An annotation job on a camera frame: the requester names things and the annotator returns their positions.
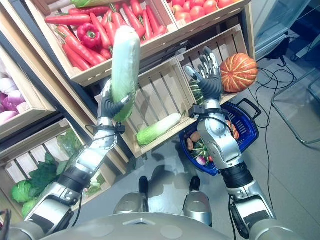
blue basket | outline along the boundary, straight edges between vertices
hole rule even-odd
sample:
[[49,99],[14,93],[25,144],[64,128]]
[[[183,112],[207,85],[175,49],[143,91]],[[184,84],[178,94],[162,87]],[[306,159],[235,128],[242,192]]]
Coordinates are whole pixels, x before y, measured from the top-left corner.
[[[245,110],[239,107],[239,105],[243,102],[249,104],[252,108],[255,109],[256,113],[254,117],[251,117]],[[246,98],[241,100],[238,104],[226,102],[221,106],[221,108],[228,111],[228,115],[232,123],[235,125],[237,131],[239,132],[239,139],[237,140],[237,142],[239,144],[240,151],[243,153],[259,137],[259,131],[255,124],[255,118],[261,114],[261,110]],[[198,122],[195,122],[179,133],[182,149],[186,154],[186,156],[189,158],[189,160],[197,168],[199,168],[200,170],[212,176],[215,176],[217,175],[219,170],[216,168],[216,166],[212,162],[210,162],[206,166],[201,166],[190,155],[190,152],[187,149],[186,139],[190,138],[191,134],[193,134],[197,130],[198,130]]]

striped squash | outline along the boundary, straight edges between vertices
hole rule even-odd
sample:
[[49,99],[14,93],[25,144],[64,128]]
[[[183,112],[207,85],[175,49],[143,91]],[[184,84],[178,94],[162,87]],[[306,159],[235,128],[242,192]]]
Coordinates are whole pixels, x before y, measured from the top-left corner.
[[195,98],[195,101],[196,101],[196,104],[198,105],[201,105],[204,103],[204,95],[202,94],[202,91],[201,89],[199,88],[198,84],[196,83],[196,81],[194,80],[191,80],[189,82],[189,85],[190,85],[190,88],[191,88],[191,91],[194,95],[194,98]]
[[258,74],[256,61],[244,53],[228,57],[221,64],[220,71],[223,89],[229,93],[247,89],[255,82]]

tomato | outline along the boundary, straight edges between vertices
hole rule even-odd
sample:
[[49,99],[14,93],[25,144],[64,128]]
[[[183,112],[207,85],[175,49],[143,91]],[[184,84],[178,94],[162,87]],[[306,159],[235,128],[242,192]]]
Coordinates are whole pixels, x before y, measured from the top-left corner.
[[203,5],[205,14],[213,13],[217,10],[217,2],[215,0],[207,0]]
[[190,1],[190,7],[193,8],[195,6],[203,7],[205,4],[205,0],[191,0]]
[[192,21],[199,19],[206,15],[206,12],[202,6],[194,6],[190,11]]
[[174,5],[172,8],[172,12],[173,12],[173,15],[176,15],[177,13],[183,13],[184,9],[180,5]]
[[181,7],[184,6],[186,0],[172,0],[172,5],[180,5]]
[[174,15],[175,19],[177,21],[179,20],[184,20],[186,24],[190,23],[192,21],[191,15],[188,12],[178,12],[177,14]]
[[183,5],[183,10],[185,13],[190,13],[191,7],[190,7],[190,1],[186,1]]
[[225,8],[226,6],[229,6],[231,4],[233,4],[234,1],[233,0],[219,0],[218,1],[218,7],[220,9]]

potato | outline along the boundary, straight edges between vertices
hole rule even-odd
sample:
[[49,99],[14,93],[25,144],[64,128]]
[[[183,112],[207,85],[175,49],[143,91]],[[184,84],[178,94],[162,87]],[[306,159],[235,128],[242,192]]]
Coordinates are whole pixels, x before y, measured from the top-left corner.
[[200,140],[201,136],[200,136],[199,132],[195,131],[194,133],[191,134],[190,138],[191,138],[192,142],[195,143]]
[[187,144],[187,148],[189,151],[192,151],[194,149],[194,143],[192,142],[192,140],[190,138],[188,138],[186,140],[186,144]]

cabbage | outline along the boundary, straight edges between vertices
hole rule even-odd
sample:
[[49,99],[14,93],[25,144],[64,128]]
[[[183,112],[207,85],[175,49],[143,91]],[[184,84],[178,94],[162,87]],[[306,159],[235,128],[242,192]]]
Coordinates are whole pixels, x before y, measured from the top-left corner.
[[26,202],[25,204],[23,204],[23,207],[21,209],[21,213],[23,218],[25,218],[28,213],[34,208],[34,206],[37,204],[38,202],[38,198],[35,197],[33,199],[31,199],[30,201]]
[[32,199],[29,196],[29,191],[32,185],[29,183],[28,180],[23,180],[18,182],[16,185],[13,186],[11,190],[12,198],[16,200],[18,203],[25,203]]

